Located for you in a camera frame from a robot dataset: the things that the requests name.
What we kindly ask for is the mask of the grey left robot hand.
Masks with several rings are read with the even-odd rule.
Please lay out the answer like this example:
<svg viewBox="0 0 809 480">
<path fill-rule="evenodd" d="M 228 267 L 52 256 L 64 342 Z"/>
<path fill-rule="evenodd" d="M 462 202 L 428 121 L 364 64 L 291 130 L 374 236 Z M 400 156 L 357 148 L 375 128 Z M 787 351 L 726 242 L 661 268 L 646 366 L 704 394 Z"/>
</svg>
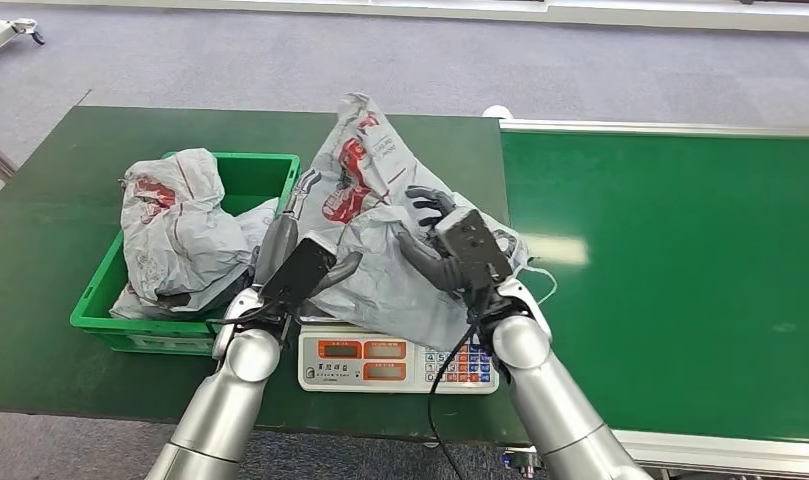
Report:
<svg viewBox="0 0 809 480">
<path fill-rule="evenodd" d="M 363 259 L 352 252 L 339 260 L 322 240 L 299 236 L 303 204 L 321 180 L 315 169 L 302 175 L 266 231 L 252 282 L 262 301 L 300 304 L 354 274 Z"/>
</svg>

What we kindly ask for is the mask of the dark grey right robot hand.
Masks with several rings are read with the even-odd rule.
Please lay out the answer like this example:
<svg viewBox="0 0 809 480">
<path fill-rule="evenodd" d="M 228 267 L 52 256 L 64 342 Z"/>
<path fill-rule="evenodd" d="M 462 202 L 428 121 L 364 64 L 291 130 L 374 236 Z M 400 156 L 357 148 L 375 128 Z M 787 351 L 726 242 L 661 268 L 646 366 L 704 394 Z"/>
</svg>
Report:
<svg viewBox="0 0 809 480">
<path fill-rule="evenodd" d="M 449 194 L 426 186 L 410 185 L 405 195 L 413 201 L 414 208 L 435 210 L 438 213 L 437 216 L 420 219 L 418 225 L 421 227 L 434 229 L 456 208 Z M 448 254 L 435 234 L 430 235 L 431 240 L 428 243 L 414 238 L 406 229 L 399 230 L 395 237 L 403 257 L 437 290 L 455 296 L 462 295 L 470 288 L 459 260 Z"/>
</svg>

